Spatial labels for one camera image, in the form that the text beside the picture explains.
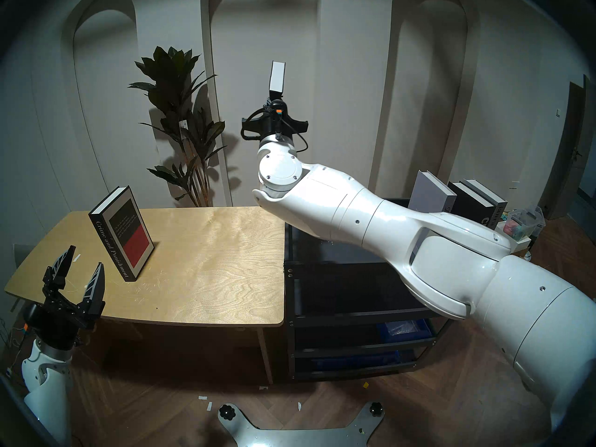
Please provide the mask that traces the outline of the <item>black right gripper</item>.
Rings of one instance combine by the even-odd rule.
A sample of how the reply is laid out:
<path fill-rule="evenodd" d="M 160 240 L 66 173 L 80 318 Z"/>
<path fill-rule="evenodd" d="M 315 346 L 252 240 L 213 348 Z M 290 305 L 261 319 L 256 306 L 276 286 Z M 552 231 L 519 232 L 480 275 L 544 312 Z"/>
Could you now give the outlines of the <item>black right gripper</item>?
<path fill-rule="evenodd" d="M 306 133 L 308 121 L 292 119 L 286 111 L 255 111 L 241 120 L 241 137 L 246 141 L 264 141 L 273 136 L 277 141 L 293 144 L 293 135 Z"/>

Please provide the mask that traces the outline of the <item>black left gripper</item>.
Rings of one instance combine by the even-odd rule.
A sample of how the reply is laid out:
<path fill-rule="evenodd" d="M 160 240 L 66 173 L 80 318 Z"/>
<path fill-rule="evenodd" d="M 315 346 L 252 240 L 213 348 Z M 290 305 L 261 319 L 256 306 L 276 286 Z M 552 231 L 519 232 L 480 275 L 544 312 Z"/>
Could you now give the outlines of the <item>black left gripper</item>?
<path fill-rule="evenodd" d="M 33 302 L 23 311 L 27 328 L 34 331 L 44 344 L 57 350 L 71 350 L 79 332 L 93 332 L 105 307 L 105 270 L 99 262 L 88 282 L 83 299 L 78 304 L 67 300 L 59 290 L 66 286 L 76 246 L 70 246 L 43 277 L 44 303 Z"/>

